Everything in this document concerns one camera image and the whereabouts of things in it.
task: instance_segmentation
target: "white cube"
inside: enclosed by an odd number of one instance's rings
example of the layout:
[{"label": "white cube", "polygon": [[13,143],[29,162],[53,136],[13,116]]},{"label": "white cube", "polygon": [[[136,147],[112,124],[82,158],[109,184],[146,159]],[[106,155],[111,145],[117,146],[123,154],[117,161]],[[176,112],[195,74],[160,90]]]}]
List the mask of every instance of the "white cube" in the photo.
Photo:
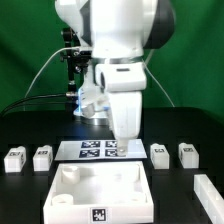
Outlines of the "white cube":
[{"label": "white cube", "polygon": [[21,172],[26,162],[26,149],[22,146],[12,148],[4,158],[5,172]]},{"label": "white cube", "polygon": [[179,145],[179,159],[185,169],[199,167],[199,154],[192,144],[181,143]]},{"label": "white cube", "polygon": [[169,169],[170,155],[164,145],[151,145],[150,157],[155,169]]},{"label": "white cube", "polygon": [[52,147],[49,145],[39,147],[33,157],[34,171],[49,171],[52,160]]}]

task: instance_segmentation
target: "green screen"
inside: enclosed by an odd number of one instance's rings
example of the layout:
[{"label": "green screen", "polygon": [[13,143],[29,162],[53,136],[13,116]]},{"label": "green screen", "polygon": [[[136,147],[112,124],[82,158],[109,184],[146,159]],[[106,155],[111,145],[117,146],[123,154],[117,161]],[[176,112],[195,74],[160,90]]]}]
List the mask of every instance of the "green screen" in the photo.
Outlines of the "green screen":
[{"label": "green screen", "polygon": [[[224,1],[171,2],[175,34],[155,51],[149,69],[175,106],[201,108],[224,123]],[[0,109],[23,98],[46,60],[64,47],[60,35],[64,27],[53,0],[1,0]],[[30,95],[65,92],[66,70],[66,63],[56,57]],[[143,106],[171,106],[151,78],[143,92]]]}]

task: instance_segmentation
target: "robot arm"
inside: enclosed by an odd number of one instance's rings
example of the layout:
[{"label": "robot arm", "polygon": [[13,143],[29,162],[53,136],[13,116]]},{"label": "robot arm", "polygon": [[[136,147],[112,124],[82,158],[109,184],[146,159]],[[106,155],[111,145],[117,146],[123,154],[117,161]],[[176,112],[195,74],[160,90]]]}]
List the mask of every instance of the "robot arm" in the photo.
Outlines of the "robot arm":
[{"label": "robot arm", "polygon": [[[97,92],[95,99],[102,98],[103,92],[118,155],[126,155],[128,141],[137,138],[140,130],[141,91],[146,88],[143,47],[159,48],[173,33],[169,0],[56,0],[55,5],[59,17],[76,32],[81,46],[92,46],[93,74],[98,85],[92,84]],[[165,35],[161,35],[161,24]],[[83,102],[83,108],[89,116],[94,115],[88,103]]]}]

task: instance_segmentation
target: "black sticker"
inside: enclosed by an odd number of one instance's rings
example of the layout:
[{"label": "black sticker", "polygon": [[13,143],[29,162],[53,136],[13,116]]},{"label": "black sticker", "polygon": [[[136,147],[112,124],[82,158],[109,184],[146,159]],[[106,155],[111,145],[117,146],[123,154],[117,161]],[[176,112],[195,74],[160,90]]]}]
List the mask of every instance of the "black sticker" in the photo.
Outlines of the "black sticker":
[{"label": "black sticker", "polygon": [[117,141],[106,141],[106,148],[116,148]]},{"label": "black sticker", "polygon": [[99,148],[100,141],[85,141],[82,142],[81,148]]},{"label": "black sticker", "polygon": [[48,162],[49,162],[49,165],[50,165],[51,164],[51,153],[49,153]]},{"label": "black sticker", "polygon": [[165,151],[164,151],[164,149],[155,149],[155,152],[162,153],[162,152],[165,152]]},{"label": "black sticker", "polygon": [[194,150],[192,148],[184,148],[184,152],[193,152]]},{"label": "black sticker", "polygon": [[18,156],[20,152],[10,152],[9,156]]},{"label": "black sticker", "polygon": [[23,165],[24,163],[24,157],[23,157],[23,154],[21,154],[21,165]]},{"label": "black sticker", "polygon": [[92,222],[105,222],[107,221],[106,209],[92,209]]},{"label": "black sticker", "polygon": [[37,154],[38,155],[47,155],[48,151],[39,151]]},{"label": "black sticker", "polygon": [[117,149],[105,149],[105,156],[107,157],[117,157]]},{"label": "black sticker", "polygon": [[99,156],[100,156],[99,149],[81,150],[79,153],[79,158],[92,158],[92,157],[99,157]]}]

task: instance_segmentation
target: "white block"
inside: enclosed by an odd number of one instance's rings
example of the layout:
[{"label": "white block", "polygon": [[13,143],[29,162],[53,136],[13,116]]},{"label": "white block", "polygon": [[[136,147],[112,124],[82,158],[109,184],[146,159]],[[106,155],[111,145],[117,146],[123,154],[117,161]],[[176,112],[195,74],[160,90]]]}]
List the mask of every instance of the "white block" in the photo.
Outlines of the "white block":
[{"label": "white block", "polygon": [[21,172],[26,162],[26,149],[22,146],[12,148],[4,158],[5,172]]},{"label": "white block", "polygon": [[52,147],[39,147],[33,157],[34,171],[49,171],[53,160]]},{"label": "white block", "polygon": [[169,169],[170,155],[164,145],[153,144],[150,146],[150,157],[155,169]]},{"label": "white block", "polygon": [[224,200],[206,175],[194,176],[194,191],[214,224],[224,224]]},{"label": "white block", "polygon": [[181,143],[179,145],[179,159],[185,169],[199,167],[199,155],[192,144]]}]

